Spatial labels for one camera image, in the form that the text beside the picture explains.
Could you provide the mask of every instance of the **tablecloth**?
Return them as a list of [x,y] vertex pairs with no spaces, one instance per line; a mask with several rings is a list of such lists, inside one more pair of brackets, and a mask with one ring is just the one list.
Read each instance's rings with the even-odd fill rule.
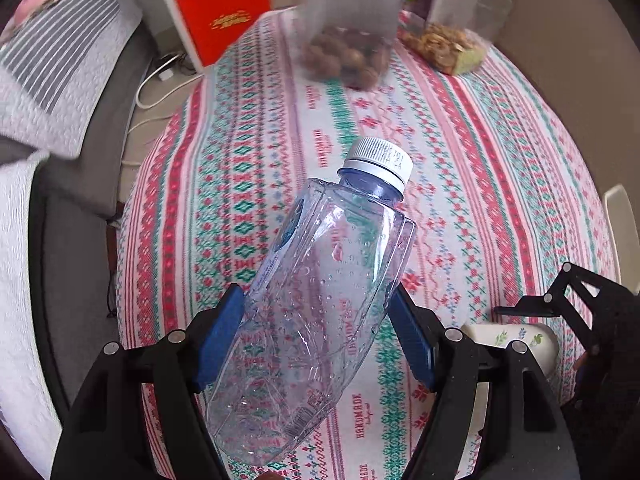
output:
[[[396,44],[379,88],[357,92],[304,77],[294,23],[292,10],[261,17],[197,85],[140,167],[119,245],[126,347],[186,327],[228,283],[247,286],[305,180],[336,180],[362,135],[391,140],[414,160],[401,207],[418,234],[402,282],[445,326],[492,320],[493,306],[539,294],[567,260],[613,277],[584,161],[503,54],[493,49],[475,73],[450,77]],[[551,383],[566,400],[582,348],[562,320],[542,321],[561,345]],[[159,472],[171,476],[152,397],[146,388],[150,443]],[[290,480],[397,480],[432,402],[385,321],[338,407],[270,469]],[[469,437],[459,476],[471,471],[479,442]],[[226,464],[236,479],[263,470]]]

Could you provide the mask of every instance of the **floor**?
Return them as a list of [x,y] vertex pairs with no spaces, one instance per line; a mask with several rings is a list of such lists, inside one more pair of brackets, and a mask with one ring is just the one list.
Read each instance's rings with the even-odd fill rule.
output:
[[[151,104],[158,101],[163,95],[167,94],[180,83],[188,81],[193,76],[183,75],[177,70],[172,78],[166,81],[160,81],[156,76],[149,81],[142,89],[140,94],[140,102],[142,104]],[[131,126],[156,117],[166,117],[172,115],[182,102],[188,97],[193,90],[196,82],[191,82],[179,90],[175,91],[169,97],[165,98],[161,103],[157,104],[149,110],[136,108],[131,120]],[[162,133],[169,119],[151,121],[142,124],[129,133],[125,144],[124,155],[122,160],[125,162],[120,170],[120,187],[118,189],[118,200],[126,202],[131,188],[138,174],[139,164],[145,160],[146,155],[151,150],[156,137]]]

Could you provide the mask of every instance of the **white bottle cap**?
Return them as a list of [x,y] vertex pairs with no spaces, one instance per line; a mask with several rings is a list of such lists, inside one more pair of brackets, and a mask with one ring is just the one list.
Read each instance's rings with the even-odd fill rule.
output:
[[404,150],[388,140],[360,137],[351,145],[342,167],[372,174],[403,194],[414,163]]

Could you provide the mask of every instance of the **round table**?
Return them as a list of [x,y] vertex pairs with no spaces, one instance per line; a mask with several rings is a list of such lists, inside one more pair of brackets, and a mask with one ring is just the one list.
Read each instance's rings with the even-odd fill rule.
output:
[[[414,161],[402,209],[418,234],[402,282],[445,326],[491,321],[492,307],[539,294],[567,260],[613,277],[606,220],[578,149],[500,52],[450,77],[397,44],[383,84],[357,92],[305,79],[293,35],[292,11],[261,17],[140,167],[119,245],[128,348],[186,327],[230,282],[251,282],[305,180],[335,180],[362,135],[391,140]],[[567,400],[582,349],[562,320],[545,322],[561,346],[552,386]],[[397,480],[432,400],[385,321],[338,407],[270,468],[290,480]],[[149,388],[144,401],[158,471],[171,477]],[[460,476],[479,440],[469,437]],[[233,478],[262,471],[226,462]]]

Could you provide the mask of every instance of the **plastic bottle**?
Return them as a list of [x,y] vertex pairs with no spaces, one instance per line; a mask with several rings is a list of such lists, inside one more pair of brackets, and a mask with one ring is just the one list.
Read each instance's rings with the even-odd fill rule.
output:
[[415,235],[394,207],[413,163],[361,137],[340,183],[309,179],[262,262],[213,391],[207,429],[231,458],[291,452],[337,404],[373,343]]

